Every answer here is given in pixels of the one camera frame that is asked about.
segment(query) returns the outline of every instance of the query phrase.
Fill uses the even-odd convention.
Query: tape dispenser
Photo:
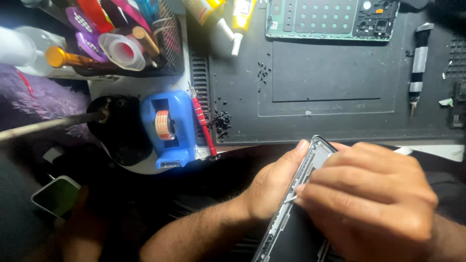
[[[191,99],[182,90],[155,94],[141,103],[141,121],[157,152],[157,168],[185,166],[196,157]]]

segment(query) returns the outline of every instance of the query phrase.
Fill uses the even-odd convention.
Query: tape roll
[[[175,139],[173,125],[171,125],[170,113],[168,110],[160,110],[155,115],[155,131],[162,141]]]

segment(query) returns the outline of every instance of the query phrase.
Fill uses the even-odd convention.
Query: red screwdriver
[[[215,150],[215,147],[213,146],[212,138],[210,137],[209,130],[207,128],[207,121],[204,116],[204,112],[202,111],[201,104],[199,104],[199,100],[196,98],[197,96],[196,90],[194,89],[194,87],[191,86],[189,82],[188,82],[188,85],[192,93],[191,99],[192,99],[192,105],[194,107],[194,112],[196,112],[199,125],[202,127],[202,131],[204,132],[204,136],[206,137],[207,146],[209,147],[210,155],[216,156],[217,150]]]

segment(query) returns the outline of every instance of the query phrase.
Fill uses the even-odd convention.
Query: black mesh pen holder
[[[85,69],[73,66],[76,73],[82,76],[131,76],[131,77],[158,77],[158,76],[179,76],[185,71],[185,62],[183,58],[183,37],[181,34],[181,25],[178,18],[170,10],[166,0],[159,0],[159,19],[155,21],[151,29],[153,32],[159,30],[154,36],[158,42],[160,50],[159,60],[156,61],[157,67],[152,66],[150,62],[141,71],[131,71],[124,69],[95,70]],[[147,53],[144,54],[146,61],[150,58]]]

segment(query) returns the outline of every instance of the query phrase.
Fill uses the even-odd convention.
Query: smartphone
[[[59,176],[31,196],[31,201],[47,212],[69,219],[81,186],[68,176]]]
[[[288,191],[277,209],[267,232],[262,238],[253,262],[322,262],[329,250],[329,242],[314,226],[306,211],[296,205],[293,200],[295,188],[304,184],[315,169],[333,153],[337,152],[329,142],[321,136],[313,136],[309,150]]]

